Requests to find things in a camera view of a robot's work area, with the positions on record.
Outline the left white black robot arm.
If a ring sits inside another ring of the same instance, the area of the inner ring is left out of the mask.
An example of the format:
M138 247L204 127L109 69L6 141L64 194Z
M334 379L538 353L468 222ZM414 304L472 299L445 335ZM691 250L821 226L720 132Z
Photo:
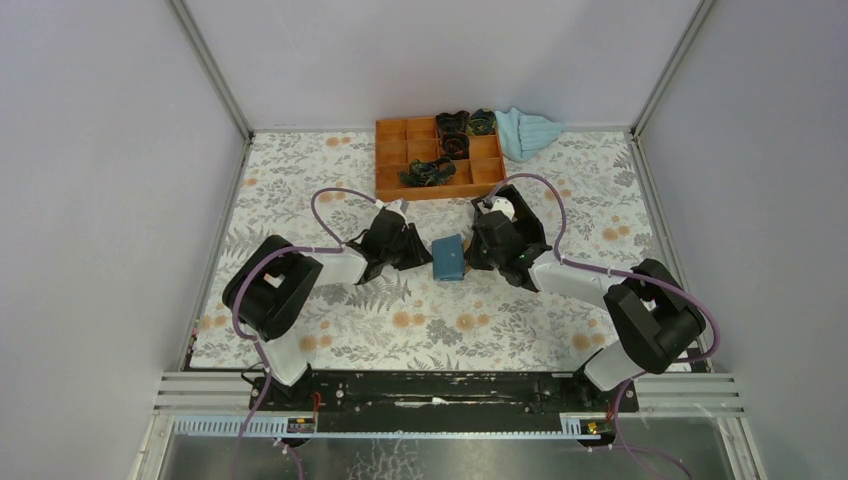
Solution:
M369 228L337 247L297 246L267 237L224 288L222 301L234 330L258 348L274 384L272 398L288 411L309 401L302 378L310 361L292 333L312 291L326 285L363 285L385 267L404 271L433 261L416 226L404 214L380 209Z

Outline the blue leather card holder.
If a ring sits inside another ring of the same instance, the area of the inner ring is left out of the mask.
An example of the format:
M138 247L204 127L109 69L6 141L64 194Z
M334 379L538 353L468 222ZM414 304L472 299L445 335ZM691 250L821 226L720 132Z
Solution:
M454 234L436 239L431 245L433 278L436 281L461 281L466 272L463 236Z

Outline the orange compartment tray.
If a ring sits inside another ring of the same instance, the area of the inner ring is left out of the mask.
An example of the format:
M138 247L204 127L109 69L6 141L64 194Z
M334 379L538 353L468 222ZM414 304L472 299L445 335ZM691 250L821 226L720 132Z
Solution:
M470 198L506 178L494 128L469 134L435 116L376 122L375 190L382 201Z

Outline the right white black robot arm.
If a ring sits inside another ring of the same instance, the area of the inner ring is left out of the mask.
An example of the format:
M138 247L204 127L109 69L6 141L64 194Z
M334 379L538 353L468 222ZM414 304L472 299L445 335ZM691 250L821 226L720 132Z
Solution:
M617 339L576 372L580 379L573 396L583 410L601 410L612 400L613 388L629 378L665 372L707 326L657 260L646 259L622 273L560 261L542 241L541 227L526 228L500 211L475 215L472 231L474 267L496 270L514 287L574 298L607 312Z

